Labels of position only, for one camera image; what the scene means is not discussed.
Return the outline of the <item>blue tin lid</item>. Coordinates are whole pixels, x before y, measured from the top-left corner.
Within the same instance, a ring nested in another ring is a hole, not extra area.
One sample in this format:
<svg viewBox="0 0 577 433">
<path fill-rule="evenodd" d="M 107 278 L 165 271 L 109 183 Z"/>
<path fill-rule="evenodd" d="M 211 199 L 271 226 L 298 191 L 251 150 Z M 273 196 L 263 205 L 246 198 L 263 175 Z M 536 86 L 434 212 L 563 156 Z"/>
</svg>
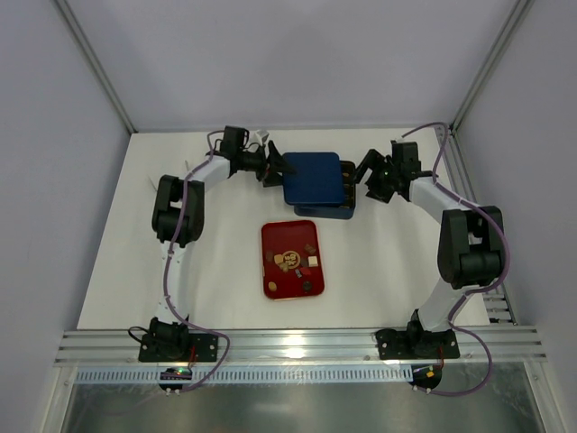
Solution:
<svg viewBox="0 0 577 433">
<path fill-rule="evenodd" d="M 336 206 L 345 192 L 341 161 L 335 152 L 286 152 L 293 174 L 283 175 L 284 200 L 291 206 Z"/>
</svg>

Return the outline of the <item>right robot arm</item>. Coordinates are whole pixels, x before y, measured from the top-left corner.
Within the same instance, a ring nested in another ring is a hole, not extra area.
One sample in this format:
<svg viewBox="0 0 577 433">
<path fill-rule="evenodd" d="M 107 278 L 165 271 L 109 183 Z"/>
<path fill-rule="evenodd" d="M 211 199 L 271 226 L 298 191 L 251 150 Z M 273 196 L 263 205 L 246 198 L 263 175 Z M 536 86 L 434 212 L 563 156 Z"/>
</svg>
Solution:
<svg viewBox="0 0 577 433">
<path fill-rule="evenodd" d="M 368 197 L 383 203 L 400 195 L 440 226 L 440 279 L 404 329 L 376 332 L 380 359 L 459 358 L 455 318 L 470 296 L 487 289 L 507 269 L 501 211 L 473 205 L 444 187 L 431 171 L 423 170 L 416 143 L 394 142 L 389 155 L 369 150 L 353 181 L 365 183 Z"/>
</svg>

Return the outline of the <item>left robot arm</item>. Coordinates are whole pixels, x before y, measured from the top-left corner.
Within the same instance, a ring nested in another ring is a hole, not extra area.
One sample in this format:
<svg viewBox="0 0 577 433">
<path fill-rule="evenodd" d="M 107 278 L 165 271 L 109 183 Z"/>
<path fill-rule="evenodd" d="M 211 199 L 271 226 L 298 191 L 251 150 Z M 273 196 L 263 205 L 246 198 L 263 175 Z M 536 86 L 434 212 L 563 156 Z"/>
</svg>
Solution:
<svg viewBox="0 0 577 433">
<path fill-rule="evenodd" d="M 202 235 L 206 193 L 238 171 L 252 172 L 263 187 L 281 184 L 284 174 L 295 174 L 266 131 L 254 134 L 226 126 L 206 135 L 205 159 L 187 174 L 160 178 L 151 226 L 162 249 L 162 294 L 155 317 L 141 343 L 139 359 L 180 362 L 192 354 L 192 329 L 213 333 L 189 322 L 188 283 L 192 252 Z"/>
</svg>

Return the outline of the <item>metal serving tongs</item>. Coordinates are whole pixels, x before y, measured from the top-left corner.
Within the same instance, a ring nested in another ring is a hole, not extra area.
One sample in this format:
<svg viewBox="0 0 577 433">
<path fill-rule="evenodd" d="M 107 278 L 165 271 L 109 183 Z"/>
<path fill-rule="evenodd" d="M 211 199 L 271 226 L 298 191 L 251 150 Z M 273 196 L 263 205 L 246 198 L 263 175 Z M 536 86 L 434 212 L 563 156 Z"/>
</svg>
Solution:
<svg viewBox="0 0 577 433">
<path fill-rule="evenodd" d="M 164 175 L 175 176 L 177 178 L 183 177 L 185 174 L 188 173 L 190 169 L 190 165 L 188 160 L 183 160 L 178 167 L 173 167 L 170 170 L 163 170 L 159 172 L 155 172 L 153 175 L 148 175 L 147 180 L 149 186 L 152 188 L 154 192 L 158 190 L 158 184 L 160 182 L 160 178 Z"/>
</svg>

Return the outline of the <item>blue chocolate tin box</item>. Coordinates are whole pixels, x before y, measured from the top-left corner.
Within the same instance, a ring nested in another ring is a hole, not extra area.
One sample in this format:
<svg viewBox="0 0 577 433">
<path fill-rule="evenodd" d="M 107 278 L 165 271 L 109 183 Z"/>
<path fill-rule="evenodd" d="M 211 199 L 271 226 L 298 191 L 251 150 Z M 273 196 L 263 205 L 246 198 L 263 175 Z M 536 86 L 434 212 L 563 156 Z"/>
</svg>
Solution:
<svg viewBox="0 0 577 433">
<path fill-rule="evenodd" d="M 356 208 L 356 184 L 353 182 L 355 164 L 352 161 L 340 161 L 340 165 L 344 202 L 339 206 L 294 206 L 297 216 L 338 220 L 348 220 L 353 217 Z"/>
</svg>

